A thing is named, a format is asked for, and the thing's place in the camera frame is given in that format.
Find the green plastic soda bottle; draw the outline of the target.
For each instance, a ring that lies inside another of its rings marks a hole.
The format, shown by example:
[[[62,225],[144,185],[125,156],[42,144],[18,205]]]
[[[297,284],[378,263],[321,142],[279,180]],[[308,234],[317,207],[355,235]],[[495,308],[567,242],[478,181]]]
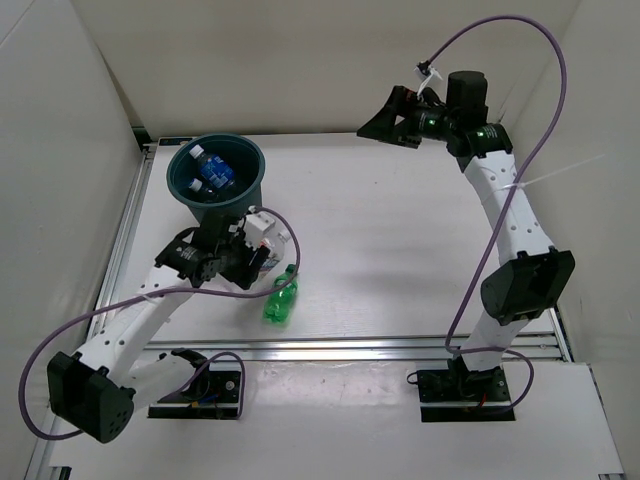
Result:
[[[285,287],[268,297],[263,309],[263,320],[270,324],[286,324],[295,305],[297,293],[298,280],[294,276]]]

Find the clear unlabelled plastic bottle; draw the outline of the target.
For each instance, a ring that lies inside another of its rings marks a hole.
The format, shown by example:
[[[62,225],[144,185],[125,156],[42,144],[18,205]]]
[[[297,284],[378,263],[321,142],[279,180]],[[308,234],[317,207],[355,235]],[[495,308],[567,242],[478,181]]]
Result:
[[[193,178],[188,188],[201,203],[219,203],[224,201],[224,196],[210,183]]]

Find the clear bottle orange blue label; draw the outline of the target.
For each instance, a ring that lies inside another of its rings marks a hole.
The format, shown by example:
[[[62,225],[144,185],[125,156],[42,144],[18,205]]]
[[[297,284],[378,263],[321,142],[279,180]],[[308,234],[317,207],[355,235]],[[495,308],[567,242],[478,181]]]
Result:
[[[291,240],[291,233],[287,229],[271,230],[262,239],[261,246],[269,249],[269,254],[258,273],[258,280],[262,281],[284,258],[287,243]]]

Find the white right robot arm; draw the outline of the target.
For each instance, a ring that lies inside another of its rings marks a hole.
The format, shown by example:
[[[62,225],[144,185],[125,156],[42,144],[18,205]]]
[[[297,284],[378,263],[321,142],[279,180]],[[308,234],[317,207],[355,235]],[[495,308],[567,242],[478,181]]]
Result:
[[[573,254],[559,250],[544,232],[518,184],[513,145],[505,128],[488,120],[488,82],[478,71],[449,75],[444,99],[428,86],[395,86],[381,110],[358,136],[413,148],[422,140],[445,143],[473,187],[492,228],[489,249],[498,268],[476,276],[483,312],[451,363],[449,387],[470,400],[486,384],[514,338],[558,300],[575,268]]]

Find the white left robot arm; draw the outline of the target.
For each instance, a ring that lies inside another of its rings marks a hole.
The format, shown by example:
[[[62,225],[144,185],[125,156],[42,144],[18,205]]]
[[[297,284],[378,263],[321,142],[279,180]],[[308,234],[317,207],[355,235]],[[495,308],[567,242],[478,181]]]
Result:
[[[176,349],[145,365],[139,355],[171,315],[204,283],[222,276],[243,290],[281,247],[275,219],[264,211],[242,217],[214,214],[178,233],[156,256],[139,287],[140,301],[117,310],[112,320],[73,354],[57,353],[47,365],[53,412],[101,443],[119,436],[134,412],[180,392],[188,400],[206,395],[206,359]]]

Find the dark green plastic bin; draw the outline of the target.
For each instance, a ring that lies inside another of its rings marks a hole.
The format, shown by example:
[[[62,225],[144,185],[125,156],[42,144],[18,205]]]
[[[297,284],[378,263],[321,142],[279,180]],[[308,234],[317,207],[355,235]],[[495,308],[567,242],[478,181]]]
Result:
[[[236,134],[207,134],[190,140],[171,159],[169,191],[197,221],[208,211],[240,216],[262,204],[266,170],[260,148]]]

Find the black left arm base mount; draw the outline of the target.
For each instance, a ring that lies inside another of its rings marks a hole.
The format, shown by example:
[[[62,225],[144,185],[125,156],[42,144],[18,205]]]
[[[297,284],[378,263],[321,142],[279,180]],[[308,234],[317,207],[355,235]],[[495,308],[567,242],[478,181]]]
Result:
[[[171,354],[187,360],[196,376],[186,387],[150,405],[149,419],[226,421],[242,417],[246,365],[238,354],[223,351],[206,358],[188,349],[173,350]]]

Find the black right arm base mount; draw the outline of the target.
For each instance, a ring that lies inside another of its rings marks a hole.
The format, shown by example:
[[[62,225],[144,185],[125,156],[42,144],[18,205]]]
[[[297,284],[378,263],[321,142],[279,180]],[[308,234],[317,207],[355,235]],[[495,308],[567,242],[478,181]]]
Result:
[[[504,369],[469,371],[461,359],[448,360],[444,369],[422,369],[406,377],[418,388],[423,423],[511,422],[511,406]]]

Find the aluminium table frame rail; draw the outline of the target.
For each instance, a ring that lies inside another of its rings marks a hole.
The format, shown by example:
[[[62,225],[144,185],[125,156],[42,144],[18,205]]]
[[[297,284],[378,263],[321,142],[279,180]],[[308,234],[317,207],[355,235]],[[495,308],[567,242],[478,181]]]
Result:
[[[527,328],[536,363],[516,420],[429,424],[406,376],[442,343],[490,229],[435,142],[417,150],[352,134],[259,136],[264,203],[292,224],[299,296],[284,328],[259,300],[197,295],[151,342],[247,366],[237,421],[138,412],[102,445],[49,450],[69,479],[619,479],[623,468],[588,367],[565,360],[556,322]]]

